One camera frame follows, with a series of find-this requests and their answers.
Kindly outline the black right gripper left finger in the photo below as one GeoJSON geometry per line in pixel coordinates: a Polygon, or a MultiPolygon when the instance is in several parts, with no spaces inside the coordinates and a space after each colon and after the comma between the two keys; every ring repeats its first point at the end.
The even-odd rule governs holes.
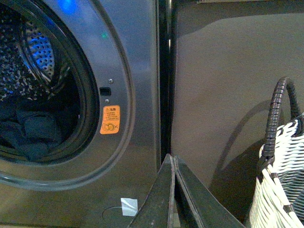
{"type": "Polygon", "coordinates": [[[174,224],[175,168],[170,154],[165,159],[144,204],[129,228],[172,228],[174,224]]]}

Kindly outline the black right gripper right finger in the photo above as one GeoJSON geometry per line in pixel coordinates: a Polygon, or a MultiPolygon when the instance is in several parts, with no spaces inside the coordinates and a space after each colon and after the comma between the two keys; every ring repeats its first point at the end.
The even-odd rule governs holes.
{"type": "Polygon", "coordinates": [[[181,228],[243,228],[178,155],[174,156],[175,201],[181,228]]]}

